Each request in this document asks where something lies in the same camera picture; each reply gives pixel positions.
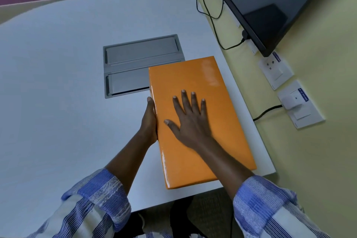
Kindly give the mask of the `person's right hand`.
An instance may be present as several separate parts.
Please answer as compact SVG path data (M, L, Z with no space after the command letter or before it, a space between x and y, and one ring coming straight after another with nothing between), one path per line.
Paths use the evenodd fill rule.
M176 138L185 146L199 151L204 147L212 145L215 140L210 129L208 115L203 118L200 115L200 107L198 104L195 92L190 94L190 103L192 106L192 114L185 114L182 103L179 102L177 96L173 96L172 102L179 119L180 137Z

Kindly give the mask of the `person's left hand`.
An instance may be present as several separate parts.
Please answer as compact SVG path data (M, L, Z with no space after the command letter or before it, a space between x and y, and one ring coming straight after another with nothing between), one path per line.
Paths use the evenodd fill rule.
M147 147L150 147L158 139L158 136L157 136L157 123L156 124L147 123L147 121L146 121L146 110L145 110L144 116L143 116L142 121L141 121L139 134L144 139L144 142L145 142Z

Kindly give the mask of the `orange box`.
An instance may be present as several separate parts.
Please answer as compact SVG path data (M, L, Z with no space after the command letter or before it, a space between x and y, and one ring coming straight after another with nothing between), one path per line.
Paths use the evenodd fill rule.
M183 89L189 99L190 92L195 92L199 105L203 98L207 100L210 128L218 143L245 167L257 169L214 56L150 67L149 81L167 189L217 180L201 157L180 143L164 124L169 119L180 125L172 97L177 96L182 103Z

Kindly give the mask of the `person's left forearm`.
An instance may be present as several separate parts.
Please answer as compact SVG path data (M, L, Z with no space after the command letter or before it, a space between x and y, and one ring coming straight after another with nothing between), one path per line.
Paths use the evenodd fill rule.
M156 130L140 129L111 162L65 192L62 204L27 238L152 238L127 198Z

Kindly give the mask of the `person's right forearm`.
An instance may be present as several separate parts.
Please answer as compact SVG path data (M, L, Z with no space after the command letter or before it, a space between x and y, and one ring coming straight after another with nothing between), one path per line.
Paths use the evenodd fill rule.
M211 137L190 145L233 199L245 238L331 238L303 211L297 194L253 174Z

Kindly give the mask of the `white plug adapter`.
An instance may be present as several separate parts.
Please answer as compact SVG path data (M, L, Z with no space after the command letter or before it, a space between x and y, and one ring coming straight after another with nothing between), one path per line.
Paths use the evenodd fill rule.
M283 97L281 100L281 104L286 110L292 110L298 106L301 106L303 102L304 99L298 91Z

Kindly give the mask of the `person's black trouser legs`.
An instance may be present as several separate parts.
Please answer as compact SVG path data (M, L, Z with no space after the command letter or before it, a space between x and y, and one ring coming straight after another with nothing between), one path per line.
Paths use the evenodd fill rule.
M175 200L170 210L155 209L155 212L164 212L161 216L146 210L132 212L113 238L208 238L188 217L193 199L190 196Z

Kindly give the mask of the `white wall socket with plug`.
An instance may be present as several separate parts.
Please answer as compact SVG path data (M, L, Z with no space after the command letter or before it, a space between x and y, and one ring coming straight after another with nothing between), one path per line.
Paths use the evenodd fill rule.
M278 92L280 102L283 97L288 96L295 91L298 91L303 97L303 104L292 110L285 109L294 126L297 129L302 129L324 122L324 116L320 113L315 103L311 100L311 96L307 94L306 89L298 80L293 81L290 85Z

